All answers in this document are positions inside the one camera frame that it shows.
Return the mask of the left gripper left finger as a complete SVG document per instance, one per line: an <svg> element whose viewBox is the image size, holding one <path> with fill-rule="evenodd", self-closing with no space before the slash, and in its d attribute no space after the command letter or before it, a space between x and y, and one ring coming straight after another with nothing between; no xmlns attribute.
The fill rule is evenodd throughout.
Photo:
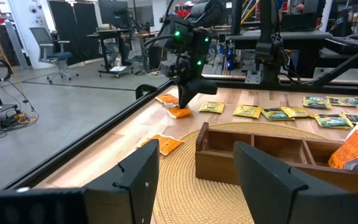
<svg viewBox="0 0 358 224"><path fill-rule="evenodd" d="M152 139L85 185L90 224L149 224L159 176L159 142Z"/></svg>

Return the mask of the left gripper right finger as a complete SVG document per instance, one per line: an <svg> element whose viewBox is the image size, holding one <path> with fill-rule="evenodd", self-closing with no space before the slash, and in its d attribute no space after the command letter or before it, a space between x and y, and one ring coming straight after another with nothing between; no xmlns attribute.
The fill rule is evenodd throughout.
<svg viewBox="0 0 358 224"><path fill-rule="evenodd" d="M256 224L333 223L333 205L347 193L242 141L234 163Z"/></svg>

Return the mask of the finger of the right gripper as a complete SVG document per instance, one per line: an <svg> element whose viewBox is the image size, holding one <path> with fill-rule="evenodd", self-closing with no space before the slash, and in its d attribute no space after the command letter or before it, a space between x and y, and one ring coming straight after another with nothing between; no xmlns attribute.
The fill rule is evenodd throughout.
<svg viewBox="0 0 358 224"><path fill-rule="evenodd" d="M189 93L190 93L189 89L186 86L178 85L178 96L179 96L178 106L180 109L184 109L185 106L188 104Z"/></svg>
<svg viewBox="0 0 358 224"><path fill-rule="evenodd" d="M184 88L184 106L187 106L188 103L198 94L197 91L191 90L189 88Z"/></svg>

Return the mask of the brown wooden tea box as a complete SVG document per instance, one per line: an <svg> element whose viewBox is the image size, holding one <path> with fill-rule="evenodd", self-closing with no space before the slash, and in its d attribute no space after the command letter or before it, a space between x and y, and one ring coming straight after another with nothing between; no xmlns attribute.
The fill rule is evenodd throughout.
<svg viewBox="0 0 358 224"><path fill-rule="evenodd" d="M196 139L196 177L236 185L233 158L236 141L250 144L344 190L358 192L358 171L328 166L331 154L342 144L340 141L270 123L204 123Z"/></svg>

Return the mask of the computer with blue lights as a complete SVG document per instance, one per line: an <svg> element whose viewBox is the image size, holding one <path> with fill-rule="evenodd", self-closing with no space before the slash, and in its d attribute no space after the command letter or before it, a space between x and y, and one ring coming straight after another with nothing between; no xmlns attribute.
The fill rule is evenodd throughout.
<svg viewBox="0 0 358 224"><path fill-rule="evenodd" d="M225 68L227 71L231 71L235 67L236 51L234 47L227 47L225 49Z"/></svg>

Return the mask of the black table clamp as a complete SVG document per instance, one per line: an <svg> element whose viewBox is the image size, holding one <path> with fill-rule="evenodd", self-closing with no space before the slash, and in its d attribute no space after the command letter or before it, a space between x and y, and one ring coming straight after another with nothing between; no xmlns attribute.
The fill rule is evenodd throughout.
<svg viewBox="0 0 358 224"><path fill-rule="evenodd" d="M153 93L157 90L158 88L156 86L149 84L141 84L135 89L135 98L138 100L144 95L148 95L149 93Z"/></svg>

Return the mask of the black computer tower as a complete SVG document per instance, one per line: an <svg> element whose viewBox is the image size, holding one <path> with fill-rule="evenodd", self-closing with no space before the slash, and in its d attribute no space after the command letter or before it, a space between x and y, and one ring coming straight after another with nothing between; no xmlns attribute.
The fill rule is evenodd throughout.
<svg viewBox="0 0 358 224"><path fill-rule="evenodd" d="M158 69L160 62L167 59L167 53L163 47L151 46L147 51L149 56L149 68L151 70Z"/></svg>

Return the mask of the black equipment cart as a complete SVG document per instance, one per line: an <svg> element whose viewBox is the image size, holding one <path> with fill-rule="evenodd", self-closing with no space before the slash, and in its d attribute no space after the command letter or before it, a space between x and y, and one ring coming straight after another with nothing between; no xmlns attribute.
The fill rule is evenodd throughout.
<svg viewBox="0 0 358 224"><path fill-rule="evenodd" d="M326 0L305 0L301 14L284 16L284 30L280 31L283 47L300 52L298 61L292 63L292 70L305 78L311 78L314 74L324 39L332 37L316 28L323 18L325 5ZM261 0L260 29L229 35L226 39L233 41L238 49L256 48L260 35L267 33L267 21L275 14L278 14L277 0Z"/></svg>

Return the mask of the round woven straw placemat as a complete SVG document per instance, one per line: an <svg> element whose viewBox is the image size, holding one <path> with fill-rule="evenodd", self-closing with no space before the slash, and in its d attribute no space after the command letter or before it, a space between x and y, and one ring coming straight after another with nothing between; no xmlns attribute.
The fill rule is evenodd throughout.
<svg viewBox="0 0 358 224"><path fill-rule="evenodd" d="M188 133L181 146L168 156L160 156L154 202L157 224L253 224L238 185L196 178L198 134Z"/></svg>

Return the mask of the black standing desk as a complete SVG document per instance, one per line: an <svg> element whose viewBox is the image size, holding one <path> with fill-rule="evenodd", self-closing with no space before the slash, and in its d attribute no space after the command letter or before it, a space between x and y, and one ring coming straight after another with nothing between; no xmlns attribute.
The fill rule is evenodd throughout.
<svg viewBox="0 0 358 224"><path fill-rule="evenodd" d="M142 64L147 69L147 59L145 57L144 42L145 38L153 38L157 36L157 31L155 32L144 32L144 33L132 33L129 29L109 29L109 30L97 30L93 34L88 34L87 37L91 39L98 39L104 59L104 69L98 70L99 76L102 74L114 75L116 78L120 78L120 74L130 71L134 75L139 75L141 73L146 73L145 70L140 69L139 71L134 70L134 60L132 58L125 59L124 53L124 38L131 39L132 36L140 40L140 48L142 53ZM121 64L111 66L111 63L108 61L108 55L106 51L106 45L104 43L105 39L116 39L119 46L119 55L121 56Z"/></svg>

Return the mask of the black desk monitor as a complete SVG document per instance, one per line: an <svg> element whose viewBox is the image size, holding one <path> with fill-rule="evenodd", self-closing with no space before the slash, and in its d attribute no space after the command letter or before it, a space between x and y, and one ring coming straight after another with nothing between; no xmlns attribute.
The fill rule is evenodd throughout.
<svg viewBox="0 0 358 224"><path fill-rule="evenodd" d="M98 0L101 20L103 24L110 24L117 28L129 27L129 11L125 1Z"/></svg>

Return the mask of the black partition panel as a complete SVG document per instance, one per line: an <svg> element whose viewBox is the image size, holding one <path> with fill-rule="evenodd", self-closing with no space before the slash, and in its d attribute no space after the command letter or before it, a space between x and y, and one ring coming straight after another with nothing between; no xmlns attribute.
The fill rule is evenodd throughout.
<svg viewBox="0 0 358 224"><path fill-rule="evenodd" d="M89 37L98 27L94 5L61 1L49 1L48 4L59 38L70 42L64 46L65 51L73 55L68 64L101 58L99 40Z"/></svg>

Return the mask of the grey office chair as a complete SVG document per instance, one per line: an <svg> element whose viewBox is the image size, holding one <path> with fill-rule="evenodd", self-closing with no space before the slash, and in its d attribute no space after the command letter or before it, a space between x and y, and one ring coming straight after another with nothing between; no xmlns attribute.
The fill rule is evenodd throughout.
<svg viewBox="0 0 358 224"><path fill-rule="evenodd" d="M53 78L59 76L71 81L71 71L68 68L68 59L72 58L71 52L66 52L64 46L69 44L69 40L53 40L49 31L44 27L31 27L37 45L39 46L39 62L56 65L58 70L47 76L49 84L53 84Z"/></svg>

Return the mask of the white square pillar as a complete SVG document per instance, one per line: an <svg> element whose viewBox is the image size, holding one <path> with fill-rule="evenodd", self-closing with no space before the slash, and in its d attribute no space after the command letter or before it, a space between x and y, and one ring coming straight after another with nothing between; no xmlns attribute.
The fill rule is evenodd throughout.
<svg viewBox="0 0 358 224"><path fill-rule="evenodd" d="M25 54L33 69L54 67L48 62L53 42L49 34L44 6L39 0L7 0Z"/></svg>

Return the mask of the black metal table frame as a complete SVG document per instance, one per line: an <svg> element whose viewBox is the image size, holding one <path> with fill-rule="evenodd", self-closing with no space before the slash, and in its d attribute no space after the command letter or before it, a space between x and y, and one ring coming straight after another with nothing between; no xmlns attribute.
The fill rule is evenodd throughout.
<svg viewBox="0 0 358 224"><path fill-rule="evenodd" d="M218 88L358 95L358 81L354 80L345 82L337 80L339 76L349 69L358 68L358 52L355 54L337 54L336 57L341 59L342 62L332 63L330 65L331 68L333 68L331 72L325 73L315 79L302 78L299 84L292 83L289 79L283 79L278 84L266 84L263 82L253 84L246 83L245 77L204 75L203 78L206 81L215 84ZM74 158L94 142L101 139L116 126L128 121L129 117L144 109L146 104L154 97L175 84L174 80L168 80L158 87L150 86L150 91L145 95L137 92L137 99L133 104L129 105L124 110L110 117L99 126L73 141L67 145L67 147L64 147L62 150L42 161L30 171L6 185L5 189L10 190L23 187L34 187L41 183L41 181L46 179L47 176L66 164L70 159Z"/></svg>

